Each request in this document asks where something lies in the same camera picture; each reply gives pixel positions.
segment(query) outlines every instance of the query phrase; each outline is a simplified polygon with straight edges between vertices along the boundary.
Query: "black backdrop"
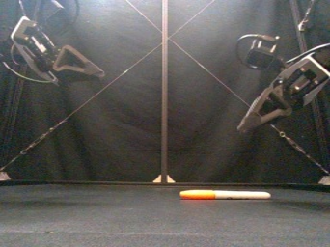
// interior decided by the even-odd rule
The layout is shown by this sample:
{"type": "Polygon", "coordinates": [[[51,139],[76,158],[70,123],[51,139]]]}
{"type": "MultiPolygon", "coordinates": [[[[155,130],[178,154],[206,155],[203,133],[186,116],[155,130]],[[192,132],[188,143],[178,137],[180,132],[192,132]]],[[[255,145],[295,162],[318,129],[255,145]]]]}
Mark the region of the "black backdrop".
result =
{"type": "MultiPolygon", "coordinates": [[[[82,51],[106,71],[106,78],[100,83],[72,83],[68,88],[27,81],[20,87],[1,66],[1,166],[108,85],[5,171],[12,179],[152,181],[164,165],[163,1],[80,0],[78,21],[64,34],[60,30],[76,7],[74,0],[58,2],[67,17],[47,23],[46,32],[58,46],[70,44],[82,51]]],[[[319,2],[321,12],[329,4],[319,2]]],[[[25,4],[31,17],[33,3],[25,4]]],[[[13,26],[19,4],[1,4],[7,7],[1,12],[12,10],[3,16],[13,26]]],[[[302,12],[307,4],[299,1],[302,12]]],[[[323,34],[321,26],[326,24],[319,21],[325,17],[318,14],[313,22],[309,46],[329,40],[329,29],[323,34]]],[[[176,182],[318,182],[322,174],[269,126],[249,134],[237,130],[247,111],[243,102],[253,102],[278,74],[275,69],[261,72],[238,62],[237,40],[245,34],[279,35],[282,57],[297,56],[301,50],[290,1],[172,0],[167,26],[166,167],[171,178],[176,182]]],[[[321,102],[329,131],[325,93],[321,102]]],[[[295,112],[277,126],[322,161],[311,108],[295,112]]]]}

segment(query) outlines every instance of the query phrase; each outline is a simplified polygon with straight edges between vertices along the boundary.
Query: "vertical pole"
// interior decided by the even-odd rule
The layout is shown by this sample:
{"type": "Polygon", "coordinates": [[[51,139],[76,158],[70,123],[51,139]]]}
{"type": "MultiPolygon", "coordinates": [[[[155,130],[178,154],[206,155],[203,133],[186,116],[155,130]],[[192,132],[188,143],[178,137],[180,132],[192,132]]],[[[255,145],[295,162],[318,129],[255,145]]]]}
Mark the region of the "vertical pole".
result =
{"type": "Polygon", "coordinates": [[[167,7],[167,0],[163,0],[162,183],[167,183],[167,7]]]}
{"type": "MultiPolygon", "coordinates": [[[[297,38],[298,38],[301,52],[306,52],[307,51],[306,37],[298,28],[299,22],[302,20],[298,1],[290,0],[290,6],[291,6],[293,17],[294,17],[294,25],[295,25],[297,38]]],[[[325,126],[323,126],[322,117],[321,117],[321,110],[319,110],[319,102],[318,102],[317,98],[311,102],[311,112],[313,112],[313,119],[314,119],[314,125],[315,125],[315,134],[317,134],[318,146],[321,149],[322,163],[325,163],[329,167],[329,164],[330,164],[330,153],[327,150],[327,142],[329,141],[326,139],[325,126]]]]}

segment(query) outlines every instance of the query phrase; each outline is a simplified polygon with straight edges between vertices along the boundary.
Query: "dark floor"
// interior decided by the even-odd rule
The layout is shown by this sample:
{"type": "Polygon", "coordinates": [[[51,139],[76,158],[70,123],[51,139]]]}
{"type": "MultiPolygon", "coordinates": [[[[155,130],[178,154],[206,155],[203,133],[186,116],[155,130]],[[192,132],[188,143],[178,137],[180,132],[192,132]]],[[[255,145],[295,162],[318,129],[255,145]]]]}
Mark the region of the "dark floor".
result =
{"type": "Polygon", "coordinates": [[[330,246],[330,193],[267,188],[266,201],[183,201],[180,190],[1,186],[0,246],[330,246]]]}

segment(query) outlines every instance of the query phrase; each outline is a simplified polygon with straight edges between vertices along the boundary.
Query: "marker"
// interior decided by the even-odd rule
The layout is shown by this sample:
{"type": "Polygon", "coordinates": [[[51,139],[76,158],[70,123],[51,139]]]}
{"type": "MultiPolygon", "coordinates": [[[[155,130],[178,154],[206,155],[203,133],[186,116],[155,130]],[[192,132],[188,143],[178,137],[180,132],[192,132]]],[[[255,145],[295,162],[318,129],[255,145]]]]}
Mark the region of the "marker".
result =
{"type": "Polygon", "coordinates": [[[261,200],[270,197],[271,194],[262,191],[186,190],[180,192],[180,199],[186,200],[261,200]]]}

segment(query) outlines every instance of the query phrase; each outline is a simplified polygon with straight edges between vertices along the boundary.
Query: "pole base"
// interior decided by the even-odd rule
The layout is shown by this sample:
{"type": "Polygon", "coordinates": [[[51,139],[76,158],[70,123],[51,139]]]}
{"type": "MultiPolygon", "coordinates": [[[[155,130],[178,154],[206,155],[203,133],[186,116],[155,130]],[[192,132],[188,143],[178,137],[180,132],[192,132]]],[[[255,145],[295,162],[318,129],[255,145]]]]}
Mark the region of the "pole base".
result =
{"type": "MultiPolygon", "coordinates": [[[[154,180],[155,183],[160,183],[162,182],[162,175],[158,176],[158,178],[154,180]]],[[[166,182],[167,183],[175,183],[175,181],[171,179],[171,177],[167,175],[166,177],[166,182]]]]}
{"type": "Polygon", "coordinates": [[[330,185],[330,176],[323,176],[318,184],[330,185]]]}
{"type": "Polygon", "coordinates": [[[11,180],[7,172],[0,172],[0,181],[7,181],[7,180],[11,180]]]}

